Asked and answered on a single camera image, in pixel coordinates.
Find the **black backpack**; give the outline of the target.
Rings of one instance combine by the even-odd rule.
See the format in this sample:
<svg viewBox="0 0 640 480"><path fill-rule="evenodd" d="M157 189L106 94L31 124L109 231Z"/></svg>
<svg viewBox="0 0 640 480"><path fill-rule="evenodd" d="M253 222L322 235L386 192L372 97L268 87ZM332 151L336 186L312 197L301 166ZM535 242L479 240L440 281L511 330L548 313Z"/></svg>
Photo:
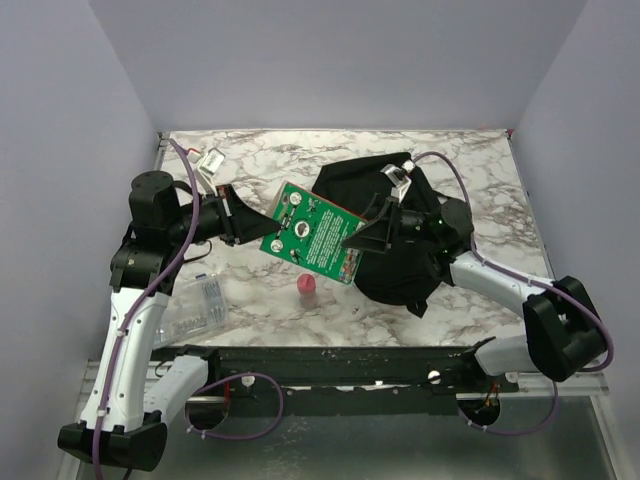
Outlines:
<svg viewBox="0 0 640 480"><path fill-rule="evenodd" d="M468 203L435 191L410 160L399 152L330 163L312 192L365 222L345 242L363 252L356 287L421 318L431 293L453 283L450 265L470 250L474 227Z"/></svg>

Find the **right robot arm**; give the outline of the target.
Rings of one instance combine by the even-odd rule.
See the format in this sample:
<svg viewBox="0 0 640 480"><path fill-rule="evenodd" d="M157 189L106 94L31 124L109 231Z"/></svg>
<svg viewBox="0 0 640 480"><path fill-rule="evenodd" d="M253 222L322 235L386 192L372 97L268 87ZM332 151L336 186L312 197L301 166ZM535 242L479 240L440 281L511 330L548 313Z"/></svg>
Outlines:
<svg viewBox="0 0 640 480"><path fill-rule="evenodd" d="M380 212L346 237L348 249L385 254L399 243L419 243L429 275L440 282L481 294L518 315L525 332L476 344L460 379L480 392L508 372L540 373L563 382L611 352L593 303L582 283L566 276L544 279L511 270L475 249L468 204L450 198L431 212L404 208L386 199Z"/></svg>

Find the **green picture book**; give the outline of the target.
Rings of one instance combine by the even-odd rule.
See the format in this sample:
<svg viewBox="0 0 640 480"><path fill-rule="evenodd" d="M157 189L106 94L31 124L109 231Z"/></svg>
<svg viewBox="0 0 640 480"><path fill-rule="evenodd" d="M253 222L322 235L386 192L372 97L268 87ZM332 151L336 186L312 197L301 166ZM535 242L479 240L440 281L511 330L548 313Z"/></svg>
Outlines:
<svg viewBox="0 0 640 480"><path fill-rule="evenodd" d="M360 217L291 182L268 214L279 230L262 239L262 252L344 285L354 281L363 253L342 242L364 225Z"/></svg>

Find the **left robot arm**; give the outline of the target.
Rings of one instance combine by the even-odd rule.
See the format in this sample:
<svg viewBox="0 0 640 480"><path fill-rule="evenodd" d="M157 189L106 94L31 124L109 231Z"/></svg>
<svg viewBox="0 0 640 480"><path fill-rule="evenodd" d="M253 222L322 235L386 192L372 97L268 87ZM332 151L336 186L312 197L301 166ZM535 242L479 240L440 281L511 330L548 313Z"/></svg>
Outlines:
<svg viewBox="0 0 640 480"><path fill-rule="evenodd" d="M92 392L77 422L61 428L58 446L93 465L150 472L163 456L168 427L195 392L214 393L222 380L219 354L187 347L147 389L156 332L192 244L220 238L242 245L279 229L246 205L230 185L180 205L177 181L163 171L131 183L132 221L111 260L109 329Z"/></svg>

